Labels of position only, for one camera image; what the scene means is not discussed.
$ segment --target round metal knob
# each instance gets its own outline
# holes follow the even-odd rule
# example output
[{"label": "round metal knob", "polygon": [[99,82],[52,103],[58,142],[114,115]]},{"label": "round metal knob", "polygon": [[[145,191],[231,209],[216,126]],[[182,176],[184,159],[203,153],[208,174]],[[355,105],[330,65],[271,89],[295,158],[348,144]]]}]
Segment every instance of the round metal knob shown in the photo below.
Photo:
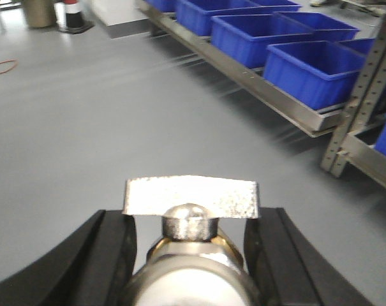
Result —
[{"label": "round metal knob", "polygon": [[187,203],[167,210],[162,227],[163,236],[172,240],[208,241],[218,234],[218,218],[200,205]]}]

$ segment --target trash bin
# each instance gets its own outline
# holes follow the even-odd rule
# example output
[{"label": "trash bin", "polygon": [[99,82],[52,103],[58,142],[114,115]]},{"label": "trash bin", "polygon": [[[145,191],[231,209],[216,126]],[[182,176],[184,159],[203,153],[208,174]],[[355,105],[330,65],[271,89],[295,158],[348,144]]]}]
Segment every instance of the trash bin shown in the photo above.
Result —
[{"label": "trash bin", "polygon": [[50,27],[57,23],[54,0],[21,0],[29,27]]}]

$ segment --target orange cable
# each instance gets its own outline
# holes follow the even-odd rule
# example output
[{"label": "orange cable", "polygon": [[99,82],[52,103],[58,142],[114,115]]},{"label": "orange cable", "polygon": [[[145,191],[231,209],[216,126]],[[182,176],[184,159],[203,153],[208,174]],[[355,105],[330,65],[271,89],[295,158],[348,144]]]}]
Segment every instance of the orange cable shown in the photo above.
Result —
[{"label": "orange cable", "polygon": [[0,65],[6,64],[8,62],[13,62],[14,63],[13,66],[11,66],[10,68],[8,68],[6,70],[0,71],[0,75],[2,75],[3,73],[11,71],[15,67],[17,67],[17,65],[19,64],[19,62],[16,59],[8,59],[7,61],[0,62]]}]

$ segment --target black and white cone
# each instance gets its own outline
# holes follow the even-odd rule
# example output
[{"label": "black and white cone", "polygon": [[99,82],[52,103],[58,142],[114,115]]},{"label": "black and white cone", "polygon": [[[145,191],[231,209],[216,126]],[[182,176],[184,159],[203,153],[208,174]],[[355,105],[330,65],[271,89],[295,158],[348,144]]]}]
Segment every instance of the black and white cone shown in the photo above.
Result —
[{"label": "black and white cone", "polygon": [[61,32],[79,34],[89,30],[94,24],[84,20],[81,7],[77,0],[64,0],[66,27],[60,27]]}]

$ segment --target epoxy floor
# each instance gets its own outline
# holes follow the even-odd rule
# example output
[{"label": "epoxy floor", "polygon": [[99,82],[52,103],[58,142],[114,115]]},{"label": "epoxy floor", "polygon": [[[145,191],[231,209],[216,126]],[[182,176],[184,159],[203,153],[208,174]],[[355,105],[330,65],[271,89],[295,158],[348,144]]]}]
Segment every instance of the epoxy floor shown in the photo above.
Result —
[{"label": "epoxy floor", "polygon": [[[0,61],[0,280],[58,244],[97,209],[121,209],[124,181],[199,174],[256,180],[313,245],[386,306],[386,190],[350,167],[319,168],[310,139],[172,38],[111,40],[27,30],[8,11]],[[138,217],[139,255],[160,219]],[[241,246],[243,221],[222,225]]]}]

